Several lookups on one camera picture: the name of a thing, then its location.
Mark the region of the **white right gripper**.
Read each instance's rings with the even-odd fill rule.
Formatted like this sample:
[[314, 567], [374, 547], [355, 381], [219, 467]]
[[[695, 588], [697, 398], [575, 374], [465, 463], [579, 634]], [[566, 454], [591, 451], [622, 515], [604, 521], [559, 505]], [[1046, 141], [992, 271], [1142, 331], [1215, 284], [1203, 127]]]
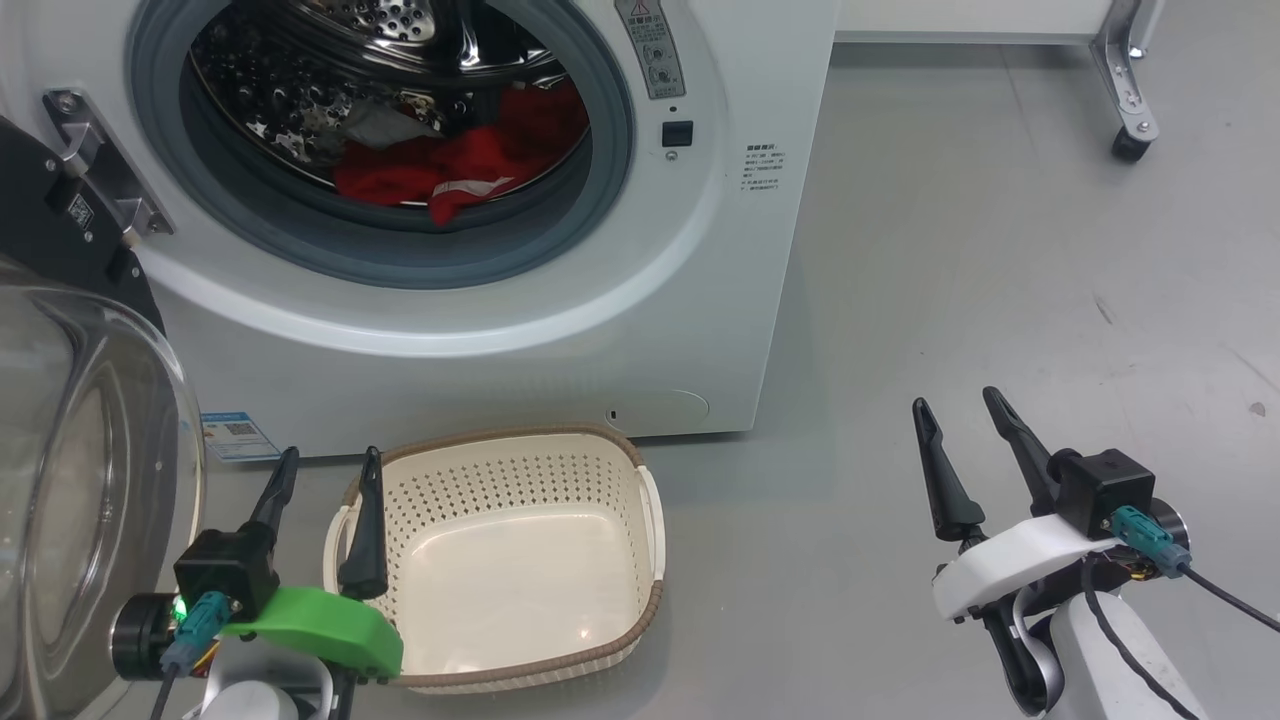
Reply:
[[1120, 543], [1089, 539], [1055, 512], [1059, 483], [1048, 474], [1050, 452], [996, 387], [983, 400], [1030, 495], [1030, 515], [986, 539], [986, 514], [960, 482], [943, 447], [943, 432], [924, 398], [911, 404], [922, 473], [934, 537], [964, 542], [963, 552], [934, 574], [933, 598], [941, 616], [978, 621], [995, 646], [1006, 687], [1027, 716], [1044, 716], [1065, 689], [1053, 642], [1036, 625], [1083, 592], [1092, 577], [1083, 561]]

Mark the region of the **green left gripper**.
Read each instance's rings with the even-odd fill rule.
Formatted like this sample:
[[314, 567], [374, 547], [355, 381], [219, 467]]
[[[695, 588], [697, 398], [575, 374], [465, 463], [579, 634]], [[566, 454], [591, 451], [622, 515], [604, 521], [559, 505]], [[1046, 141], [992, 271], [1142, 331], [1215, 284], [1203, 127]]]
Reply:
[[[298, 468], [300, 450], [287, 448], [253, 507], [251, 521], [279, 530]], [[360, 602], [380, 598], [389, 589], [383, 461], [378, 447], [369, 447], [364, 456], [357, 489], [355, 536], [347, 559], [338, 568], [342, 596], [317, 587], [283, 587], [255, 619], [232, 620], [223, 628], [223, 635], [256, 635], [371, 680], [401, 676], [404, 643], [399, 633], [379, 610]]]

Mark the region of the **red and white garment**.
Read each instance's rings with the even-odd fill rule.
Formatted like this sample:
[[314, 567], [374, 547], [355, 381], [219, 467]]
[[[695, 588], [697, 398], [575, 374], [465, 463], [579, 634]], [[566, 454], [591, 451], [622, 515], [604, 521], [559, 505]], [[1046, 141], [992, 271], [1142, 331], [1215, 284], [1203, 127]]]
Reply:
[[392, 208], [422, 204], [444, 225], [466, 208], [512, 193], [558, 167], [586, 136], [589, 115], [571, 79], [500, 94], [495, 122], [445, 138], [388, 149], [347, 141], [333, 172], [347, 199]]

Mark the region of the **round black glass washer door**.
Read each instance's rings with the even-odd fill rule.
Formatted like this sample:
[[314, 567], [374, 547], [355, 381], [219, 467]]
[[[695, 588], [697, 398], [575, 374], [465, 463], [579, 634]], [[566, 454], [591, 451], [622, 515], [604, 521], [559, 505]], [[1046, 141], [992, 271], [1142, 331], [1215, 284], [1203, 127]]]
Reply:
[[202, 523], [189, 378], [108, 205], [0, 118], [0, 720], [160, 682]]

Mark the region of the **cream perforated laundry basket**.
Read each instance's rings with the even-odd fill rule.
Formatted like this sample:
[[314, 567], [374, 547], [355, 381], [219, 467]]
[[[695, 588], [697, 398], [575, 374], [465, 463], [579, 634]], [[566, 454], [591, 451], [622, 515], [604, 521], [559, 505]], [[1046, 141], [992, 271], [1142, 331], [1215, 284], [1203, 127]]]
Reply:
[[467, 433], [384, 452], [396, 684], [481, 694], [626, 660], [664, 593], [666, 525], [636, 447], [605, 427]]

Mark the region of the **white front-load washing machine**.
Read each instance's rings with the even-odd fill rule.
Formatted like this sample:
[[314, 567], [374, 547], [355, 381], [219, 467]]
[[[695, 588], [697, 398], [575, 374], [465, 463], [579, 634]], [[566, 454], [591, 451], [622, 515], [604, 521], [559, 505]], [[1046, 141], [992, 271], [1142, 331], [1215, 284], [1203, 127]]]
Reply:
[[[279, 450], [748, 430], [840, 0], [660, 1], [668, 100], [613, 0], [0, 0], [0, 118], [61, 158], [42, 96], [90, 96], [174, 225], [129, 247], [200, 407]], [[349, 140], [451, 137], [564, 79], [586, 136], [512, 193], [439, 225], [337, 192]], [[740, 190], [751, 143], [787, 152], [778, 190]]]

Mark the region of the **metal washing machine door hinge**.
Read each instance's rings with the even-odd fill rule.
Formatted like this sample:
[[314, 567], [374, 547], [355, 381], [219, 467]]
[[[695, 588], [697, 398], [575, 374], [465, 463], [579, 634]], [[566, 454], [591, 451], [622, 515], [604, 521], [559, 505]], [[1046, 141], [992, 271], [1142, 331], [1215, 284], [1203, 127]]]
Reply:
[[169, 215], [90, 96], [81, 88], [49, 88], [42, 102], [64, 141], [64, 167], [101, 199], [124, 241], [133, 246], [155, 234], [174, 234]]

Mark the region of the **blue energy label sticker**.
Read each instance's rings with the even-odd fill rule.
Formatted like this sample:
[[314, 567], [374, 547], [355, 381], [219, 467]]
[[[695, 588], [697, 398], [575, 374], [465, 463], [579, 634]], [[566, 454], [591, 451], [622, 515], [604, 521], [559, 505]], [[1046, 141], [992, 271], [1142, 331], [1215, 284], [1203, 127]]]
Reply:
[[204, 442], [221, 462], [275, 461], [282, 451], [247, 413], [202, 413]]

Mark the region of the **black printed text sticker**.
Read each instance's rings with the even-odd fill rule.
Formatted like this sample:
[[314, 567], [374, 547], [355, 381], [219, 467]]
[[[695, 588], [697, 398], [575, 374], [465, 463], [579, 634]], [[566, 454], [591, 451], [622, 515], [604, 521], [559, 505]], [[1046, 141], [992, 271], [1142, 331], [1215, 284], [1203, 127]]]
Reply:
[[739, 187], [744, 192], [778, 190], [786, 177], [787, 152], [776, 143], [751, 143], [742, 156]]

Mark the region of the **white partition board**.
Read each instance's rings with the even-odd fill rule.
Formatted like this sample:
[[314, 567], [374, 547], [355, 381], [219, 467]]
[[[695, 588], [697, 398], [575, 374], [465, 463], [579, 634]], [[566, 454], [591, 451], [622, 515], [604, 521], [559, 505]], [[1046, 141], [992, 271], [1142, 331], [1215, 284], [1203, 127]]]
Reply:
[[840, 0], [837, 44], [1088, 44], [1112, 0]]

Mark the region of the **grey warning label strip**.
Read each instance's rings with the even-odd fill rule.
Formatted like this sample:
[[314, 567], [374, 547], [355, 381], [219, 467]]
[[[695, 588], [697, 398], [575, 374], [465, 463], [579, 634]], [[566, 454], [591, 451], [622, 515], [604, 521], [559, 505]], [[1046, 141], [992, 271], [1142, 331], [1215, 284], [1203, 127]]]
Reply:
[[686, 85], [660, 0], [613, 0], [640, 65], [650, 100], [684, 97]]

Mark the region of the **metal partition leg bracket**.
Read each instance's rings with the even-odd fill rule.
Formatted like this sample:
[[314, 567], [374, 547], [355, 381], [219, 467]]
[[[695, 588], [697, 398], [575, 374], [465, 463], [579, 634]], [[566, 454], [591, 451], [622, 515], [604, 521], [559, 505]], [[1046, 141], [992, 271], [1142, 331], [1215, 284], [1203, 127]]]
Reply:
[[1091, 54], [1120, 117], [1120, 129], [1152, 142], [1158, 137], [1158, 126], [1139, 87], [1133, 61], [1149, 54], [1165, 4], [1166, 0], [1110, 0], [1091, 41]]

